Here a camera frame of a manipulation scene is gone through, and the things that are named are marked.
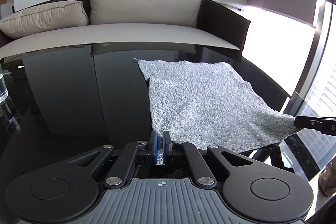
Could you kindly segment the clear drinking glass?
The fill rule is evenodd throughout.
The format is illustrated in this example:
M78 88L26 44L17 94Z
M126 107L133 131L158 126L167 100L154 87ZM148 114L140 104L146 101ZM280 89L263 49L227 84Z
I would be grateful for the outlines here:
M0 103L2 103L8 97L8 91L3 77L3 71L0 68Z

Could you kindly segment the grey terry towel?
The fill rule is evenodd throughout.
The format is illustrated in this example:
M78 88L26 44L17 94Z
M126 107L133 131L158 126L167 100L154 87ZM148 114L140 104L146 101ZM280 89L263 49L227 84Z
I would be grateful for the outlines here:
M294 117L269 107L227 63L137 60L148 82L151 124L159 135L198 149L242 153L299 132Z

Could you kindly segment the large beige back cushion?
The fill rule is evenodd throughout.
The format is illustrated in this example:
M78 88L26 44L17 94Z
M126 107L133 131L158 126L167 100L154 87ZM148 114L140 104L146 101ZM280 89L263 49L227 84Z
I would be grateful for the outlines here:
M195 27L202 0L90 0L91 23Z

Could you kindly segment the dark sofa beige seat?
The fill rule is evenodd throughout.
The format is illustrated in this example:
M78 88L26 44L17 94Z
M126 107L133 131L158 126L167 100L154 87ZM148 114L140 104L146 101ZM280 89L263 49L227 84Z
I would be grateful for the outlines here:
M250 21L211 0L202 0L195 28L166 24L113 23L63 28L12 39L1 33L1 57L51 48L98 44L116 50L203 46L236 61L242 58Z

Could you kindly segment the small beige side cushion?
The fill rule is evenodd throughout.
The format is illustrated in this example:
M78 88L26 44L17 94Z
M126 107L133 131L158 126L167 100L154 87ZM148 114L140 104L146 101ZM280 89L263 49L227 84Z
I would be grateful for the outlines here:
M26 8L1 19L1 31L10 38L18 39L89 24L82 1L60 1Z

